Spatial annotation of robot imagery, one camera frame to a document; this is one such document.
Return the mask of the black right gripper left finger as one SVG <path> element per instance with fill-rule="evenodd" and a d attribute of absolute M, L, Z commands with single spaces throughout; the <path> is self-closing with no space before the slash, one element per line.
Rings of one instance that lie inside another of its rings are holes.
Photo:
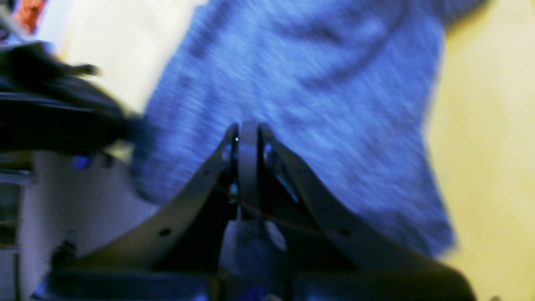
<path fill-rule="evenodd" d="M 217 276 L 222 239 L 236 208 L 239 126 L 184 188 L 135 229 L 49 272 L 35 301 L 222 301 Z"/>

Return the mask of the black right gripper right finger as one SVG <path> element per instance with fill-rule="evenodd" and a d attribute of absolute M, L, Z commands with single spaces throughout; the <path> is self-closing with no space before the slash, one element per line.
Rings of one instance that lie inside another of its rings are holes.
<path fill-rule="evenodd" d="M 286 241 L 292 301 L 474 301 L 457 270 L 354 215 L 299 156 L 258 126 L 258 207 Z"/>

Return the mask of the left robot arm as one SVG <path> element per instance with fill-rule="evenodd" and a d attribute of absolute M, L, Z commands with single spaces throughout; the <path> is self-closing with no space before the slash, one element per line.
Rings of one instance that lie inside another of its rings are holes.
<path fill-rule="evenodd" d="M 42 42 L 2 46 L 0 146 L 2 152 L 99 152 L 139 132 L 140 118 L 84 79 L 96 66 L 70 65 Z"/>

